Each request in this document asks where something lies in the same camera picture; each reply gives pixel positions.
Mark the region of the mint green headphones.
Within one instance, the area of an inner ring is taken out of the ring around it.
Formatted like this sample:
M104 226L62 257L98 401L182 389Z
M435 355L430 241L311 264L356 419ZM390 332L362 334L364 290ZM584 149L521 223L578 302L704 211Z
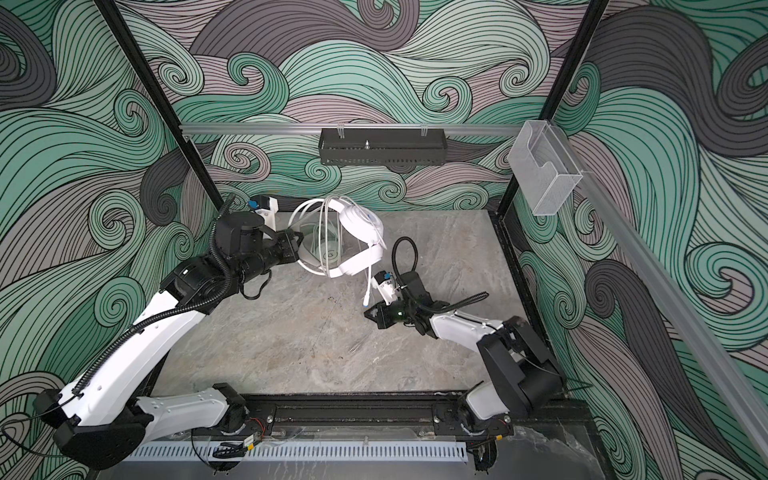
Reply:
M300 260L313 268L330 265L335 267L340 262L343 248L339 239L338 228L317 223L303 224L299 228L303 234L300 247Z

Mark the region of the white headphones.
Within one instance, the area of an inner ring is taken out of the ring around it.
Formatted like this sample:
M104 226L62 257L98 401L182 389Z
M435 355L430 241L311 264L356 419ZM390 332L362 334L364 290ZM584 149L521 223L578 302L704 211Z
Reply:
M340 262L320 268L310 267L300 259L298 264L306 272L328 279L366 274L363 305L371 305L373 267L382 260L386 251L384 226L371 210L359 205L348 196L313 198L301 203L288 220L290 230L299 232L303 224L317 223L338 228L343 251Z

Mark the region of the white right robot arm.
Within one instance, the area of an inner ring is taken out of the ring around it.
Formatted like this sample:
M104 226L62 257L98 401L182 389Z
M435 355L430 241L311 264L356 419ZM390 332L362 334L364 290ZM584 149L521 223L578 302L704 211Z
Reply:
M480 357L488 379L460 396L454 414L468 433L485 433L494 420L527 418L565 386L554 354L527 320L487 319L462 311L465 302L436 301L414 271L379 271L368 283L366 295L376 291L381 300L368 305L364 316L378 329L402 324Z

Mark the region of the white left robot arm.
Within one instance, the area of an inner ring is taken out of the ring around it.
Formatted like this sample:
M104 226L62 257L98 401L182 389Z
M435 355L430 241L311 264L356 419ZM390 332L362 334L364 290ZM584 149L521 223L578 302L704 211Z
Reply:
M273 267L297 259L302 236L276 228L278 201L255 196L245 211L219 211L203 255L179 264L145 310L75 380L34 401L62 456L106 470L139 446L171 434L218 428L235 434L245 399L229 384L186 395L141 396L142 381L172 347L225 299Z

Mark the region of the black perforated wall tray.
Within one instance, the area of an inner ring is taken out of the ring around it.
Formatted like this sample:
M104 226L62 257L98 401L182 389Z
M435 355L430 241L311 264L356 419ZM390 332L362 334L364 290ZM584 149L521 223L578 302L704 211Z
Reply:
M323 129L318 150L330 166L432 166L446 162L448 144L443 130Z

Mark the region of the aluminium wall rail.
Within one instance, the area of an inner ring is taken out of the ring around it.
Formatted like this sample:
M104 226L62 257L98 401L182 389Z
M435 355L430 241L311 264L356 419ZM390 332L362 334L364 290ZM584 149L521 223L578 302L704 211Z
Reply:
M520 125L493 124L404 124L404 123L280 123L280 122L190 122L179 125L187 136L194 135L320 135L323 129L336 130L443 130L447 136L508 137L517 135Z

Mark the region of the black frame post right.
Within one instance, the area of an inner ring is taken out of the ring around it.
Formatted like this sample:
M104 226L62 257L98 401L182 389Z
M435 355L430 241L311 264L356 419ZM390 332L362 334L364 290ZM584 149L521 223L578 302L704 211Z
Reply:
M588 3L577 32L572 39L570 46L566 50L563 66L561 67L552 90L536 120L546 120L555 125L555 114L557 113L561 102L564 100L571 82L575 79L577 69L587 52L608 5L609 3L607 1L591 1ZM517 193L522 193L522 190L513 174L510 185L507 187L507 191L497 210L497 213L501 218L510 217L512 215L513 200Z

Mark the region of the black frame post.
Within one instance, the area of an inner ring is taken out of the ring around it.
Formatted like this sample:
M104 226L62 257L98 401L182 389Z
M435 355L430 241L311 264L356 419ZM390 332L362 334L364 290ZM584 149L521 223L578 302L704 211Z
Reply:
M536 120L546 120L555 125L555 114L557 113L561 102L564 100L571 82L575 79L577 69L587 52L608 5L609 3L607 1L591 1L588 3L577 32L572 39L570 46L566 50L563 66L561 67L552 90ZM501 218L510 217L512 215L513 200L517 193L522 193L522 190L513 174L510 185L507 187L507 191L497 210L497 213Z
M158 110L160 117L170 130L191 171L197 177L213 205L220 208L224 204L222 195L209 175L195 144L182 133L179 117L153 74L149 62L142 53L117 4L114 1L106 0L95 0L94 4L131 64L140 83L149 94L149 98Z

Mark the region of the black frame post left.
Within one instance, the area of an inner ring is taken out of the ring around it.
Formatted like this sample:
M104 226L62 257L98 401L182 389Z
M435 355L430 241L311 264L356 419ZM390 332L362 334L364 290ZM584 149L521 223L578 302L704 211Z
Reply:
M117 4L114 1L106 0L95 0L94 4L131 64L140 83L149 94L149 98L158 110L160 117L170 130L191 171L197 177L213 205L220 208L224 204L222 195L209 175L195 144L182 133L179 117L153 74L149 62L142 53Z

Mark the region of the clear plastic wall bin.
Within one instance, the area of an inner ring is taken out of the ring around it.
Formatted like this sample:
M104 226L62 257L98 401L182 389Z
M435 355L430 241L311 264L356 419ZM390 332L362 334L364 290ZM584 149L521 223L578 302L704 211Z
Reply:
M553 216L583 178L564 131L546 120L521 127L508 163L534 216Z

